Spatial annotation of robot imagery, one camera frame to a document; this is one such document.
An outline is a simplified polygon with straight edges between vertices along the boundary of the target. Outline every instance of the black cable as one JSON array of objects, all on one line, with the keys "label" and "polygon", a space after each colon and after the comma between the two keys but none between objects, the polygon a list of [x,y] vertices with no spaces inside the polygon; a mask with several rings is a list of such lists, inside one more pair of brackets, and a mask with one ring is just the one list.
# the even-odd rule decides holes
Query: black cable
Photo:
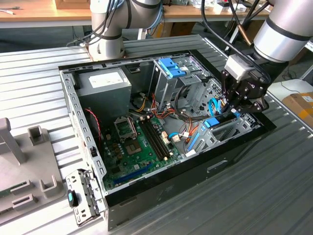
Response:
[{"label": "black cable", "polygon": [[[249,18],[249,17],[251,16],[251,14],[252,14],[253,11],[255,10],[256,6],[258,5],[259,1],[260,1],[260,0],[255,0],[255,1],[253,2],[253,5],[251,6],[249,12],[247,13],[247,15],[246,15],[246,17],[245,17],[245,19],[244,19],[243,25],[245,25],[245,26],[247,25],[247,24],[245,24],[245,22],[246,22],[247,18]],[[237,37],[238,37],[238,34],[236,35],[236,37],[234,38],[234,41],[233,41],[232,43],[235,43]],[[226,52],[227,54],[229,54],[230,48],[227,49],[227,50],[225,50],[225,52]]]},{"label": "black cable", "polygon": [[283,88],[287,89],[288,91],[291,91],[291,92],[297,92],[297,93],[299,93],[299,94],[300,94],[300,92],[299,92],[299,91],[290,90],[289,88],[285,87],[285,86],[283,85],[283,82],[282,82],[282,81],[280,81],[280,84],[282,85],[282,87],[283,87]]},{"label": "black cable", "polygon": [[231,12],[233,13],[233,17],[235,18],[235,21],[236,21],[237,25],[240,26],[240,21],[238,19],[238,16],[236,14],[235,9],[234,9],[233,2],[230,0],[230,1],[228,1],[228,3],[229,3],[229,7],[231,9]]},{"label": "black cable", "polygon": [[267,8],[268,5],[269,5],[269,2],[267,1],[266,3],[264,3],[263,6],[261,6],[259,9],[257,9],[249,18],[246,18],[243,22],[243,26],[245,26],[249,21],[251,21],[255,16],[257,16],[265,8]]},{"label": "black cable", "polygon": [[114,14],[115,14],[115,11],[116,11],[116,9],[117,9],[118,4],[119,4],[119,0],[117,0],[117,4],[116,4],[116,6],[115,6],[115,8],[114,8],[114,11],[113,11],[113,13],[112,13],[110,22],[109,22],[109,24],[108,24],[108,28],[109,28],[110,25],[111,25],[111,22],[112,22],[112,19],[113,19],[113,16],[114,16]]},{"label": "black cable", "polygon": [[112,2],[112,1],[109,0],[109,4],[108,4],[106,16],[105,16],[103,22],[101,23],[101,24],[103,24],[103,28],[102,28],[101,32],[100,32],[99,34],[94,33],[95,37],[98,37],[98,39],[97,39],[95,42],[92,42],[92,43],[90,43],[90,41],[92,40],[92,39],[90,39],[90,41],[87,42],[87,43],[88,43],[88,46],[91,46],[91,45],[93,45],[93,44],[96,44],[97,42],[99,42],[99,41],[102,39],[100,36],[101,36],[102,33],[105,31],[105,28],[106,28],[106,25],[107,25],[107,20],[108,20],[108,18],[110,17],[111,10],[112,10],[113,5],[114,5],[114,1],[113,1],[112,5],[111,5],[111,2]]},{"label": "black cable", "polygon": [[201,15],[202,15],[202,19],[203,19],[203,23],[205,25],[205,27],[207,29],[209,29],[211,31],[212,34],[214,34],[218,39],[220,39],[223,43],[225,43],[228,47],[230,47],[232,50],[234,50],[237,55],[244,60],[246,63],[248,63],[249,65],[253,66],[255,68],[255,70],[257,70],[262,76],[263,78],[266,80],[265,83],[270,83],[271,79],[270,76],[267,72],[264,71],[264,69],[258,65],[253,59],[251,59],[250,57],[248,57],[247,55],[243,54],[241,51],[239,51],[238,49],[236,49],[234,47],[233,44],[231,44],[230,42],[226,41],[224,38],[222,38],[218,33],[216,33],[208,24],[208,21],[205,17],[205,10],[204,10],[204,4],[205,4],[205,0],[201,0]]},{"label": "black cable", "polygon": [[[112,2],[112,1],[109,0],[108,7],[107,7],[106,17],[105,17],[105,19],[102,21],[102,23],[101,23],[95,30],[93,30],[90,34],[87,34],[87,35],[85,35],[85,36],[82,37],[82,38],[76,38],[76,39],[73,40],[72,42],[67,43],[67,47],[68,47],[68,45],[73,44],[73,43],[76,43],[76,42],[84,42],[85,39],[89,39],[89,37],[91,37],[92,35],[95,35],[95,37],[100,36],[100,35],[104,32],[107,19],[108,19],[110,13],[111,13],[110,9],[112,9],[112,7],[113,7],[113,5],[114,5],[114,2],[113,2],[112,5],[111,5],[111,2]],[[103,26],[103,28],[102,28],[101,32],[100,32],[99,34],[97,34],[96,32],[97,32],[102,26]]]},{"label": "black cable", "polygon": [[190,86],[183,86],[179,92],[176,94],[175,99],[174,99],[174,110],[175,114],[178,116],[178,118],[184,122],[189,123],[190,119],[191,121],[201,121],[203,119],[208,118],[209,116],[197,116],[197,117],[189,117],[187,114],[182,114],[179,112],[178,109],[178,99],[182,93],[184,93]]},{"label": "black cable", "polygon": [[160,38],[163,36],[164,28],[165,28],[165,16],[164,16],[164,11],[162,11],[162,15],[163,15],[163,19],[164,19],[164,25],[163,25],[162,34],[161,34]]},{"label": "black cable", "polygon": [[[235,11],[237,11],[238,5],[239,5],[239,3],[237,2]],[[229,25],[227,26],[227,29],[229,27],[229,30],[228,30],[228,32],[226,31],[226,34],[223,36],[224,39],[230,34],[230,32],[231,32],[231,30],[232,30],[232,28],[234,26],[233,19],[234,19],[234,14],[233,14],[233,17],[231,18],[230,23],[229,23],[229,25],[231,25],[231,27],[229,27]]]},{"label": "black cable", "polygon": [[245,21],[247,20],[247,18],[249,18],[249,17],[251,16],[251,14],[254,12],[256,6],[259,4],[259,1],[260,1],[260,0],[255,0],[255,1],[254,1],[253,5],[251,6],[249,12],[247,13],[247,15],[246,15],[246,17],[245,17],[244,22],[245,22]]}]

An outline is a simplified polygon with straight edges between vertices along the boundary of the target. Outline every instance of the chipset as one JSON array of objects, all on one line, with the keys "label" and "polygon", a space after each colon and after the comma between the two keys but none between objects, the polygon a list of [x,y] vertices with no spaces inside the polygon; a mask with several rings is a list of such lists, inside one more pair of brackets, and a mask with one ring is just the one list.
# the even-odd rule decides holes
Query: chipset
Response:
[{"label": "chipset", "polygon": [[125,143],[125,148],[129,155],[141,152],[141,147],[137,140],[127,141]]}]

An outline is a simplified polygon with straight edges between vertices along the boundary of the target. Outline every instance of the green motherboard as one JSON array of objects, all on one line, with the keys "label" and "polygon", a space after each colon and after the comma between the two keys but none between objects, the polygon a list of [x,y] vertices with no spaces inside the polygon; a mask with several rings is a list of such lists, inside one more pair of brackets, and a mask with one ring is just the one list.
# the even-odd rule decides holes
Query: green motherboard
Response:
[{"label": "green motherboard", "polygon": [[[181,159],[178,150],[171,144],[163,144],[169,155],[164,159],[160,158],[158,149],[153,148],[146,130],[143,130],[140,121],[134,121],[134,128],[137,132],[136,138],[128,138],[121,141],[115,126],[106,130],[107,139],[103,145],[103,161],[107,174],[103,178],[105,189],[110,190],[122,184],[151,173],[164,166],[176,163]],[[162,126],[156,117],[149,120],[159,140],[162,139]]]}]

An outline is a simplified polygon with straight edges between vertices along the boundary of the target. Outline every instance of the floor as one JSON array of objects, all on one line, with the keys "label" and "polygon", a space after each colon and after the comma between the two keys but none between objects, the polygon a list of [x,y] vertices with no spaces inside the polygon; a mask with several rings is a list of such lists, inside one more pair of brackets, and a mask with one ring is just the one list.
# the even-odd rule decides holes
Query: floor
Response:
[{"label": "floor", "polygon": [[[225,34],[225,22],[213,22],[211,26],[220,35]],[[196,23],[192,30],[192,34],[200,34],[207,37],[219,48],[224,49],[225,46],[212,34],[203,31],[203,26]],[[123,30],[124,40],[136,40],[137,29]],[[49,27],[49,28],[14,28],[14,29],[0,29],[0,53],[12,52],[22,50],[34,50],[43,48],[65,47],[66,44],[76,37],[84,35],[81,26],[74,27]],[[247,48],[243,41],[238,41],[235,46],[239,49]],[[308,68],[313,64],[313,53],[306,53],[306,55],[296,64],[289,68],[292,78],[300,78]],[[283,81],[284,71],[277,79],[276,82]],[[313,72],[306,79],[313,85]]]}]

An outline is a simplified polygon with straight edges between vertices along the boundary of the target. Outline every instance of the yellow wire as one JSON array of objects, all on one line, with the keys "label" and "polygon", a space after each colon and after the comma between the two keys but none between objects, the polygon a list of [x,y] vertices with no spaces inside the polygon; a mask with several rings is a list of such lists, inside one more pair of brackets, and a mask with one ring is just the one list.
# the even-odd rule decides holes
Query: yellow wire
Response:
[{"label": "yellow wire", "polygon": [[137,109],[136,112],[141,112],[145,108],[146,98],[143,99],[143,103],[140,109]]}]

